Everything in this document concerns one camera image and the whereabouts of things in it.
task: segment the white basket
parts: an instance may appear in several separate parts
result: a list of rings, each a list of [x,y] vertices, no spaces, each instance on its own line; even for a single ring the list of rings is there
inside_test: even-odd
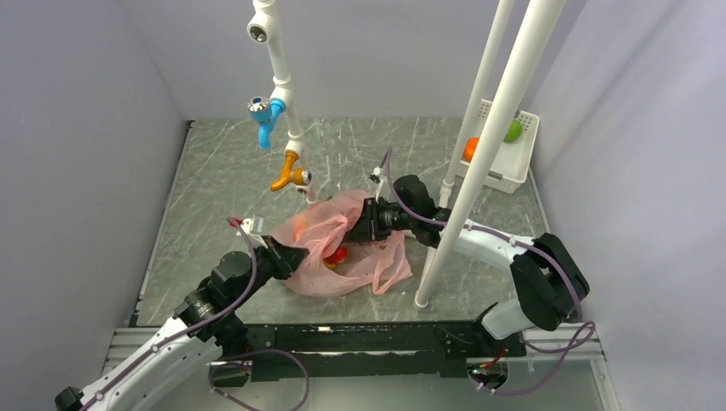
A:
[[[490,108],[491,101],[482,98],[479,114],[474,123],[474,129],[478,130],[477,132],[484,127]],[[527,180],[529,161],[532,159],[534,140],[537,138],[537,129],[539,128],[539,117],[532,113],[518,111],[515,118],[521,122],[522,134],[513,143],[502,143],[489,175],[484,180],[487,187],[509,194],[516,191]],[[469,170],[469,162],[460,160],[456,174],[463,177],[467,174],[467,170]]]

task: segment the red wire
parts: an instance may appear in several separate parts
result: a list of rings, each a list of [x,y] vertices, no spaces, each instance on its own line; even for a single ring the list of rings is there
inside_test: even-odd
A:
[[[499,352],[497,353],[497,356],[494,357],[494,360],[492,360],[491,362],[486,362],[485,364],[482,364],[480,368],[489,369],[489,368],[492,368],[493,366],[495,366],[499,362],[499,360],[501,360],[502,357],[504,356],[504,350],[505,350],[505,347],[502,346],[499,349]]]

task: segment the green fruit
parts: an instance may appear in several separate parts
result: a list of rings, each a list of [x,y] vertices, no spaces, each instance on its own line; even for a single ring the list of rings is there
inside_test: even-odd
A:
[[[512,120],[512,123],[509,124],[509,130],[507,130],[507,135],[504,136],[504,142],[505,143],[513,143],[517,139],[520,138],[522,132],[522,126],[521,122],[519,120]]]

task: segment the orange faucet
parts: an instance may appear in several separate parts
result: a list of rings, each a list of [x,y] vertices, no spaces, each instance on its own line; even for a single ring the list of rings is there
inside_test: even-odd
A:
[[[271,191],[279,191],[285,188],[291,182],[298,186],[306,186],[310,184],[311,173],[309,170],[297,168],[293,170],[293,165],[297,161],[298,156],[296,152],[285,152],[285,164],[280,170],[280,177],[277,178],[276,182],[270,183]]]

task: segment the white pipe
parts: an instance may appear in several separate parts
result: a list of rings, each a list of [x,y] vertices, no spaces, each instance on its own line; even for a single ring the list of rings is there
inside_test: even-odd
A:
[[[290,72],[288,70],[288,61],[285,59],[282,33],[279,33],[275,38],[270,39],[267,43],[267,52],[270,54],[272,73],[275,75],[275,79],[277,81],[289,80]]]
[[[285,59],[283,47],[283,30],[280,24],[280,15],[277,13],[275,0],[254,0],[253,6],[255,15],[247,24],[247,32],[250,37],[259,43],[267,44],[267,52],[270,54],[272,63],[272,81],[275,83],[275,90],[271,98],[281,99],[286,106],[285,116],[288,120],[288,144],[285,151],[296,152],[299,156],[300,166],[305,170],[310,169],[305,154],[305,135],[300,126],[300,119],[297,116],[297,101],[293,79],[288,70],[288,62]],[[262,28],[265,32],[263,39],[255,38],[253,29]],[[315,203],[318,196],[312,182],[307,186],[297,187],[299,192],[304,193],[308,203]]]
[[[441,274],[446,259],[451,254],[473,203],[479,195],[484,179],[494,163],[499,146],[524,97],[524,92],[542,57],[542,51],[555,28],[565,1],[532,0],[527,6],[502,81],[499,83],[489,116],[479,137],[477,150],[474,152],[467,176],[451,211],[448,228],[443,232],[429,271],[421,278],[419,290],[416,292],[416,307],[426,307],[429,303],[433,285]]]
[[[497,11],[494,14],[494,20],[491,22],[489,37],[486,38],[486,46],[484,47],[484,53],[481,56],[481,63],[479,63],[479,71],[477,72],[476,80],[474,81],[472,94],[469,96],[467,111],[464,113],[464,120],[461,122],[459,136],[456,138],[454,152],[451,156],[451,163],[449,163],[449,169],[446,171],[446,177],[444,177],[441,186],[441,193],[438,201],[438,205],[441,207],[449,205],[449,197],[451,196],[451,188],[454,186],[454,179],[456,178],[456,170],[459,167],[459,160],[461,160],[461,155],[464,153],[464,148],[467,146],[467,141],[474,137],[474,135],[472,135],[474,132],[473,125],[476,122],[477,113],[481,106],[481,98],[484,95],[486,83],[491,75],[491,68],[494,66],[494,61],[497,59],[497,53],[499,52],[499,45],[502,43],[504,29],[507,28],[509,15],[511,14],[512,7],[514,5],[514,0],[499,0]]]

